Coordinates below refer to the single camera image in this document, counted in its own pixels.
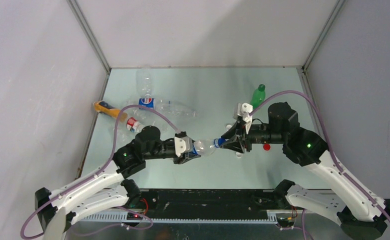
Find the blue bottle cap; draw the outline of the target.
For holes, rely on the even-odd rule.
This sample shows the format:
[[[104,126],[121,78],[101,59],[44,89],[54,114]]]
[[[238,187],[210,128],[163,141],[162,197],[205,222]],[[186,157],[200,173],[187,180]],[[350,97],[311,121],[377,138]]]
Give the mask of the blue bottle cap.
[[[218,148],[220,148],[225,142],[226,140],[224,138],[218,138],[216,140],[216,145],[218,146]]]

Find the clear crushed plastic bottle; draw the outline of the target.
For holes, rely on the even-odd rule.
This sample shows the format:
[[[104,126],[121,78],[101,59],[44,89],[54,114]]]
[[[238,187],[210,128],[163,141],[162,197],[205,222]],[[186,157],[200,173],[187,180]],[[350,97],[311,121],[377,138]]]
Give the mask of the clear crushed plastic bottle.
[[[218,148],[217,138],[196,140],[193,142],[192,153],[198,156],[209,156]]]

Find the green bottle cap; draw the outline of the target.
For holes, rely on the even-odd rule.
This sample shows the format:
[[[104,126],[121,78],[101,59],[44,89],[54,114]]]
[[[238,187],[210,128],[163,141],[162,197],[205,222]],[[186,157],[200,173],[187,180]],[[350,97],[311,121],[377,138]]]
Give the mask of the green bottle cap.
[[[264,92],[264,91],[265,91],[265,88],[266,88],[266,86],[265,86],[264,84],[260,84],[260,85],[258,86],[257,90],[260,91],[260,92]]]

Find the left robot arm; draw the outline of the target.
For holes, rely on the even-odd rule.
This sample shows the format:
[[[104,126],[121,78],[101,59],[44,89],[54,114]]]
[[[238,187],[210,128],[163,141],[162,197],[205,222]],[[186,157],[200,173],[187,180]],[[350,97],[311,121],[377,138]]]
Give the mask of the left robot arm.
[[[43,230],[60,209],[65,211],[67,230],[80,219],[115,207],[135,209],[143,200],[141,191],[129,177],[146,167],[147,160],[173,159],[183,164],[200,156],[199,141],[185,132],[161,140],[155,126],[146,126],[134,139],[119,148],[111,161],[55,191],[43,187],[35,192],[35,208]]]

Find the green plastic bottle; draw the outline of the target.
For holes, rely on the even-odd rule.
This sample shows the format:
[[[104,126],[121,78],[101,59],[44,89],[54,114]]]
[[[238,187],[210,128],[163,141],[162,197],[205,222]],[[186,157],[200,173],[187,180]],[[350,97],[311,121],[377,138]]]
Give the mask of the green plastic bottle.
[[[250,101],[250,104],[252,105],[253,109],[256,109],[266,98],[265,91],[258,91],[257,88],[252,93]]]

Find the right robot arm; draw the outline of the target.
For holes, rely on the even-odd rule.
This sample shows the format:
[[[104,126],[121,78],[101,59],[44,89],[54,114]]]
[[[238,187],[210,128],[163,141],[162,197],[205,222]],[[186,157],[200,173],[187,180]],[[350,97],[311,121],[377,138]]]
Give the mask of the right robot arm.
[[[374,194],[331,154],[329,145],[315,132],[300,126],[298,113],[286,102],[268,107],[268,122],[253,124],[247,103],[238,105],[234,125],[218,140],[222,149],[241,154],[254,144],[282,145],[283,154],[327,183],[334,196],[310,192],[284,179],[273,190],[280,209],[299,207],[336,223],[354,240],[376,240],[387,229],[390,198]]]

